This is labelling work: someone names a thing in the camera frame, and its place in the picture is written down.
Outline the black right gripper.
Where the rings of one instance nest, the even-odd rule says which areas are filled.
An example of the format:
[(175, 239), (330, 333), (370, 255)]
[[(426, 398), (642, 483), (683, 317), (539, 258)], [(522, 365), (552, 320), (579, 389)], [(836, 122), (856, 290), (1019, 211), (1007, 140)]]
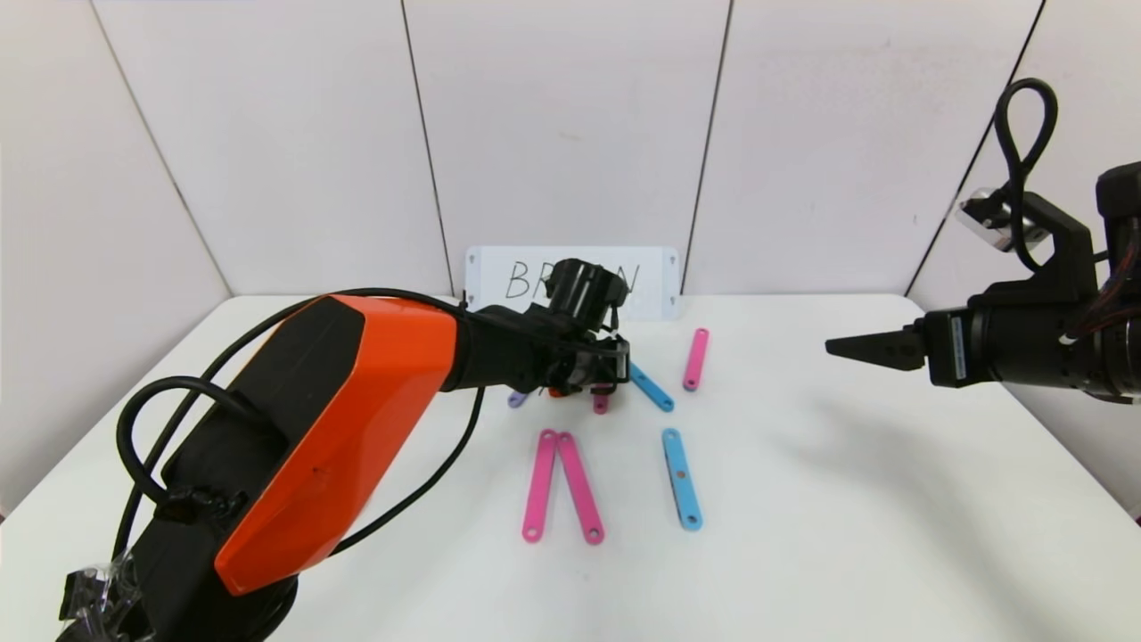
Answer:
[(857, 334), (825, 342), (830, 355), (898, 371), (926, 366), (936, 387), (1019, 383), (1047, 389), (1097, 390), (1097, 346), (1060, 338), (1071, 306), (978, 303), (929, 312), (897, 332)]

